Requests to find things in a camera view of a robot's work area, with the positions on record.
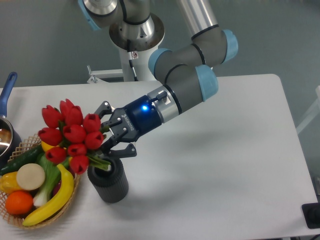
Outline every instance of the blue pot handle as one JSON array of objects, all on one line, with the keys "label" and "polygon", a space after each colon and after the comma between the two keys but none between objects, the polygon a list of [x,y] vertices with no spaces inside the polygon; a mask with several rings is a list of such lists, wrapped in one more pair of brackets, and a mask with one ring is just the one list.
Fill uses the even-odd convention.
[{"label": "blue pot handle", "polygon": [[8,99],[12,89],[14,88],[17,77],[18,74],[13,71],[9,74],[8,79],[5,82],[5,85],[0,95],[0,117],[7,116]]}]

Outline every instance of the green onion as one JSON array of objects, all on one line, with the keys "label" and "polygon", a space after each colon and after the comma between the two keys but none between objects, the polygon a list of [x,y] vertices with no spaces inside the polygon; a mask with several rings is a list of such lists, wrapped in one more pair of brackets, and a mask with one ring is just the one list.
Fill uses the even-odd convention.
[{"label": "green onion", "polygon": [[[39,164],[45,172],[44,183],[33,198],[33,205],[39,208],[51,199],[52,191],[61,179],[61,173],[57,166],[46,158],[45,154],[38,158],[36,163]],[[69,157],[61,164],[68,169]]]}]

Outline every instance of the artificial flower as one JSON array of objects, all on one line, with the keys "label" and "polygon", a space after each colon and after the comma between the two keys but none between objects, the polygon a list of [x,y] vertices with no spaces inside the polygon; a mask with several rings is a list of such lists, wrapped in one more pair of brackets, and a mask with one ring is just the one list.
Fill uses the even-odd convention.
[{"label": "artificial flower", "polygon": [[70,109],[73,106],[74,106],[74,104],[69,99],[66,99],[65,101],[60,101],[60,111],[63,116],[63,119],[66,118],[66,116],[70,112]]},{"label": "artificial flower", "polygon": [[71,143],[80,144],[85,140],[87,133],[82,126],[73,124],[63,127],[63,135]]},{"label": "artificial flower", "polygon": [[81,125],[84,120],[84,116],[81,112],[79,106],[73,106],[70,108],[70,111],[65,116],[65,124],[68,126],[71,125]]},{"label": "artificial flower", "polygon": [[76,174],[83,174],[89,166],[89,158],[85,155],[74,156],[70,161],[70,168]]},{"label": "artificial flower", "polygon": [[39,138],[46,144],[57,146],[62,141],[62,134],[59,129],[44,127],[38,132]]},{"label": "artificial flower", "polygon": [[42,116],[45,124],[49,128],[54,128],[54,129],[58,127],[59,121],[64,120],[64,117],[58,111],[58,109],[53,108],[50,105],[47,105],[46,108],[42,108]]},{"label": "artificial flower", "polygon": [[88,114],[82,123],[87,133],[97,132],[101,127],[101,120],[97,114]]},{"label": "artificial flower", "polygon": [[78,155],[86,155],[87,147],[83,143],[71,144],[68,147],[67,153],[71,157],[75,157]]},{"label": "artificial flower", "polygon": [[103,141],[103,134],[99,131],[95,131],[88,133],[88,135],[85,137],[84,144],[87,147],[87,149],[96,150],[100,148]]},{"label": "artificial flower", "polygon": [[45,157],[54,164],[60,164],[66,159],[67,153],[64,148],[55,146],[45,152]]}]

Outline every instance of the woven basket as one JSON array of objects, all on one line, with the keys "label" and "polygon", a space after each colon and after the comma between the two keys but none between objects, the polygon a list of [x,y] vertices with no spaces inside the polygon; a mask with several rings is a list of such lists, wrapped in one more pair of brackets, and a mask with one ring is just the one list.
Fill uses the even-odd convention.
[{"label": "woven basket", "polygon": [[[9,161],[15,159],[20,154],[39,145],[40,143],[41,143],[41,140],[39,139],[38,135],[35,134],[34,136],[29,136],[28,139],[25,139],[24,142],[21,142],[20,145],[15,149],[15,152],[12,153]],[[58,211],[54,216],[52,216],[48,220],[45,220],[45,221],[40,222],[40,223],[33,225],[33,226],[23,226],[22,222],[24,221],[24,218],[19,218],[17,216],[10,215],[7,212],[7,210],[5,208],[5,203],[6,203],[8,194],[6,194],[5,192],[2,192],[2,191],[0,191],[0,216],[2,216],[2,218],[8,224],[14,225],[14,226],[21,228],[21,229],[31,230],[31,229],[38,229],[38,228],[42,228],[44,226],[47,226],[47,225],[53,223],[55,220],[57,220],[60,216],[62,216],[66,212],[66,210],[68,209],[68,207],[70,206],[70,204],[72,203],[72,201],[75,197],[75,194],[76,194],[78,186],[79,186],[80,177],[81,177],[81,175],[76,175],[76,177],[74,179],[74,190],[73,190],[73,193],[72,193],[70,199],[68,200],[68,202],[63,206],[63,208],[60,209],[60,211]]]}]

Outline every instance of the light blue joint cap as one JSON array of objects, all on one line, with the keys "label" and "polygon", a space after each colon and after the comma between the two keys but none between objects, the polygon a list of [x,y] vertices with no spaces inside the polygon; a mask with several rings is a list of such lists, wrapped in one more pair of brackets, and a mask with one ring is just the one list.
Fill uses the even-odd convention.
[{"label": "light blue joint cap", "polygon": [[205,102],[218,92],[218,79],[208,65],[200,65],[195,67],[199,78],[200,88],[202,92],[202,99]]},{"label": "light blue joint cap", "polygon": [[169,50],[167,48],[159,48],[151,54],[151,56],[149,58],[149,62],[148,62],[148,67],[149,67],[149,70],[153,76],[155,75],[155,68],[156,68],[156,63],[158,61],[158,58],[160,57],[161,54],[163,54],[164,52],[167,52],[167,51],[172,52],[171,50]]},{"label": "light blue joint cap", "polygon": [[83,0],[78,0],[78,4],[80,6],[80,9],[81,9],[83,15],[85,16],[85,19],[87,20],[87,22],[90,25],[90,27],[92,28],[92,30],[93,31],[100,30],[101,28],[98,27],[98,25],[93,21],[93,19],[91,18],[91,16],[87,12],[87,9],[85,8]]},{"label": "light blue joint cap", "polygon": [[226,55],[224,63],[232,58],[234,58],[238,53],[238,40],[232,31],[225,29],[222,30],[226,36]]}]

